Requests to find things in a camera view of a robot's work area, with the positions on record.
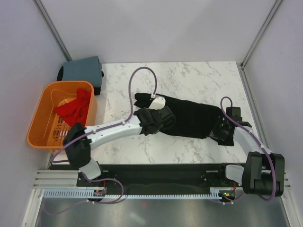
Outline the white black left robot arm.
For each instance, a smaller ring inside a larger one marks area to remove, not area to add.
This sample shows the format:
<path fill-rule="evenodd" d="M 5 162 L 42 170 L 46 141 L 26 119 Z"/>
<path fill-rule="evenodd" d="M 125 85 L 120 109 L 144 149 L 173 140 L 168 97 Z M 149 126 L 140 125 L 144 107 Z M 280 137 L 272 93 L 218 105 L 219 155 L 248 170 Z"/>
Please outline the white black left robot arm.
<path fill-rule="evenodd" d="M 140 108 L 131 117 L 113 123 L 93 126 L 72 126 L 63 141 L 63 149 L 70 165 L 80 170 L 93 186 L 104 181 L 104 175 L 91 151 L 108 142 L 135 135 L 153 135 L 172 127 L 176 117 L 165 106 L 162 109 Z"/>

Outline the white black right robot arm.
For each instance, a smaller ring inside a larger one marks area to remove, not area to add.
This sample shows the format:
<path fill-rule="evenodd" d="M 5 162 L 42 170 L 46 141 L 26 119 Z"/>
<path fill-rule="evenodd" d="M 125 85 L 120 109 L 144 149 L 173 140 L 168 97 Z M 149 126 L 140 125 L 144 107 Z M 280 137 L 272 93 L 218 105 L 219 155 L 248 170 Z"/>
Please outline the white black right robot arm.
<path fill-rule="evenodd" d="M 220 185 L 228 186 L 235 181 L 246 194 L 258 195 L 265 200 L 283 195 L 285 159 L 262 144 L 248 122 L 232 122 L 220 117 L 209 137 L 223 146 L 237 142 L 247 154 L 243 166 L 227 164 L 225 170 L 217 174 Z"/>

